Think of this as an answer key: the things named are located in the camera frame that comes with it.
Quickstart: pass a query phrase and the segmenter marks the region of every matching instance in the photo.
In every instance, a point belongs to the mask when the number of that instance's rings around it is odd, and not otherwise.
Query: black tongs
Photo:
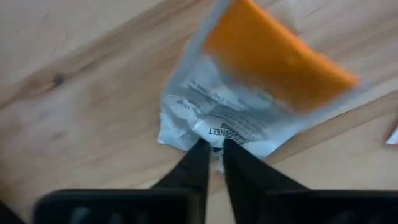
[[[151,189],[51,193],[37,204],[34,223],[204,223],[211,150],[199,140]],[[395,191],[310,190],[232,140],[223,153],[237,224],[398,223]]]

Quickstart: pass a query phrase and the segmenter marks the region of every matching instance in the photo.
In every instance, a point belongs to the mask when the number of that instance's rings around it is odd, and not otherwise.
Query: plastic bag
[[[162,94],[158,142],[187,151],[203,138],[222,155],[222,143],[228,138],[264,158],[345,97],[298,115],[264,89],[249,88],[222,69],[203,50],[203,43],[230,4],[219,1],[187,45]]]

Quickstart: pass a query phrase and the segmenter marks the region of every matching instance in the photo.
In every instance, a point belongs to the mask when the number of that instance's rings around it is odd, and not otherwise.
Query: wood grain
[[[1,200],[29,220],[52,190],[149,187],[171,169],[183,152],[156,142],[160,93],[214,2],[0,2]],[[267,161],[309,187],[398,189],[384,145],[398,118],[398,2],[257,2],[369,83]],[[233,222],[223,176],[210,181],[208,223]]]

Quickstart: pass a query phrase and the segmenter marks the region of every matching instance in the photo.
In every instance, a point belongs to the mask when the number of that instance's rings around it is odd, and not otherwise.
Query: wooden surface
[[[258,2],[369,83],[267,161],[312,188],[398,189],[398,149],[384,144],[398,123],[398,1]],[[160,92],[213,3],[1,1],[1,200],[29,220],[52,190],[148,187],[171,169],[183,152],[157,144]],[[207,219],[233,222],[218,173]]]

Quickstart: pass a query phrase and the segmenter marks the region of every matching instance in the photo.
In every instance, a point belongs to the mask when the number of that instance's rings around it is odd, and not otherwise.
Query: orange cheese slice
[[[205,51],[223,69],[299,113],[319,109],[360,83],[251,0],[231,1],[208,34]]]

